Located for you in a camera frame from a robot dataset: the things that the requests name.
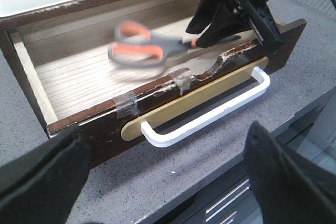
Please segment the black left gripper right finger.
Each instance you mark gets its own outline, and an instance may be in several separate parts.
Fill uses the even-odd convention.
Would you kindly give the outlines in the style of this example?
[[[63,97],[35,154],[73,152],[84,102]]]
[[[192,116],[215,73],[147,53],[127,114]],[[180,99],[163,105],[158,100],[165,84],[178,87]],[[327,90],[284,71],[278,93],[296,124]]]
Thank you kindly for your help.
[[[263,223],[335,223],[335,174],[280,143],[257,121],[244,163]]]

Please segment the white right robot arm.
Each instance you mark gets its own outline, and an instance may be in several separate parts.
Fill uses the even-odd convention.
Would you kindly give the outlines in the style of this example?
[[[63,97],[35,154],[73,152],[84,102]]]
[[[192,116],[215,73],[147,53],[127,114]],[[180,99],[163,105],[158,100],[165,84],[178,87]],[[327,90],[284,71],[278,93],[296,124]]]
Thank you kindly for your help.
[[[186,32],[199,34],[192,46],[207,48],[217,42],[253,30],[265,52],[273,54],[285,44],[268,8],[269,0],[200,0]]]

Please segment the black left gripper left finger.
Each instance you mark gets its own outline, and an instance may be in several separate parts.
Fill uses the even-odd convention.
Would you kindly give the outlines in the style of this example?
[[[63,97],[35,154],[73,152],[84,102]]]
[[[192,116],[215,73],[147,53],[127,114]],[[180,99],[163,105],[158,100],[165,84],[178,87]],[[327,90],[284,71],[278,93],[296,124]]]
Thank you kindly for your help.
[[[73,125],[1,166],[1,223],[66,223],[90,163],[90,147]]]

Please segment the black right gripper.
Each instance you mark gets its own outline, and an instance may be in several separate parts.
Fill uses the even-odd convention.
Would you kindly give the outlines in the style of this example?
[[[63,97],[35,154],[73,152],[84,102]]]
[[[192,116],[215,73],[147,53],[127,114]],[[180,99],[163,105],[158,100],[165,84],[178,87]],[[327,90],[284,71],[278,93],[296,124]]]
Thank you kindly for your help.
[[[272,54],[285,44],[267,6],[269,0],[200,0],[186,32],[200,34],[196,46],[207,48],[229,36],[253,30],[264,51]]]

